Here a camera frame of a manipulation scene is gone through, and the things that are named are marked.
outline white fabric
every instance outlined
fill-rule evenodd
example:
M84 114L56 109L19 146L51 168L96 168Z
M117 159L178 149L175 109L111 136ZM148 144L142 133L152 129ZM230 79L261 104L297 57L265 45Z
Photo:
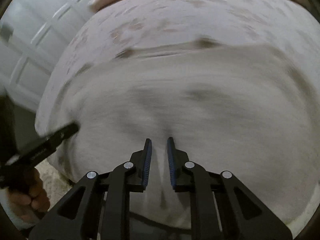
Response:
M132 194L131 211L170 226L190 227L190 213L187 196L170 186L169 136L208 171L233 171L287 223L303 212L319 178L317 93L268 46L87 67L60 93L50 128L72 120L79 133L50 161L77 179L112 170L152 139L149 186Z
M53 129L49 124L52 109L59 105L57 99L65 85L83 66L99 66L102 62L109 62L127 47L170 45L192 41L201 35L229 45L271 44L283 51L320 91L320 26L308 11L293 2L121 0L95 14L62 55L40 102L36 118L37 131L44 134ZM127 151L140 148L141 145L136 149L128 148ZM87 171L77 166L83 158L83 155L75 152L63 162L51 164L76 181ZM98 165L94 158L92 160L87 164L88 169ZM74 165L73 174L65 173L64 167L69 166L68 163ZM311 217L316 202L313 201L313 206L299 216L303 223Z

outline brown stain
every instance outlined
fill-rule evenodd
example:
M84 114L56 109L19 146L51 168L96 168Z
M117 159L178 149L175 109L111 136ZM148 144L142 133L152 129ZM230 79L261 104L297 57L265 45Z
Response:
M124 12L125 12L125 9L122 10L122 11L120 11L120 12L118 12L118 13L115 15L115 18L117 18L118 16L122 15Z
M281 10L280 8L276 8L277 12L280 13L282 16L286 16L286 14L284 13L283 10Z
M121 35L119 36L116 36L114 39L113 39L113 44L121 44L121 45L127 45L130 41L133 40L133 37L128 37L128 38L125 38L125 39L121 39Z
M137 31L137 30L141 30L143 27L144 27L144 24L139 22L138 18L135 18L130 22L128 29L130 31Z
M222 3L222 4L226 4L227 3L227 1L225 1L225 0L207 0L207 1L217 2L217 3Z
M126 14L130 13L131 11L133 11L133 10L134 10L135 8L137 8L137 7L138 7L138 5L131 7L131 8L128 9L126 12L124 12L123 15L126 15Z
M168 6L161 6L161 7L153 9L152 12L157 11L157 10L161 10L161 9L164 9L164 8L167 8L167 7Z
M118 44L121 41L121 36L124 32L124 28L128 27L130 22L125 22L110 32L110 37L113 39L113 43Z
M201 8L205 5L204 1L201 0L185 0L187 3L191 3L195 8Z

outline black tool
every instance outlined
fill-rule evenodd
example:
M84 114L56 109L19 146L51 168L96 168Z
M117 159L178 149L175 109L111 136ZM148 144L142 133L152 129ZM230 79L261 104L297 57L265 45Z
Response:
M190 192L194 240L292 240L292 234L230 171L215 174L167 142L171 185Z
M66 125L55 133L27 145L10 165L2 163L0 166L0 188L9 187L28 194L30 186L36 183L33 179L33 168L53 154L63 140L70 138L78 130L79 127L76 123Z
M112 172L88 172L33 228L29 240L96 239L105 192L101 240L129 239L129 193L146 189L151 154L146 139L143 150Z

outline gray fabric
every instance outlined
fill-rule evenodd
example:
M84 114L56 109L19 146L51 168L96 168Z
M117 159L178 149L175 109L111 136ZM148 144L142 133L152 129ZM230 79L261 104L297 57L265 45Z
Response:
M57 97L50 130L72 120L79 133L49 161L75 181L111 171L152 139L149 186L132 194L131 211L169 226L190 227L188 195L170 186L169 136L208 171L231 170L285 223L304 211L319 178L317 93L270 46L87 65Z

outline round metal bolt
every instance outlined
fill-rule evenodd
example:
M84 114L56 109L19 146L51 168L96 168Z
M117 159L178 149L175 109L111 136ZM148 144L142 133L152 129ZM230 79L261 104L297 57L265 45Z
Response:
M195 166L195 164L194 164L193 162L186 162L186 163L184 164L184 166L185 166L186 168L191 169L191 168L193 168L193 167Z
M93 179L96 176L97 176L97 173L94 172L94 171L90 171L90 172L87 173L87 178L89 178L89 179Z
M127 163L123 164L123 166L124 166L126 169L131 169L131 168L133 167L133 163L127 162Z
M232 173L230 171L224 171L222 173L222 177L224 177L225 179L230 179L232 177Z

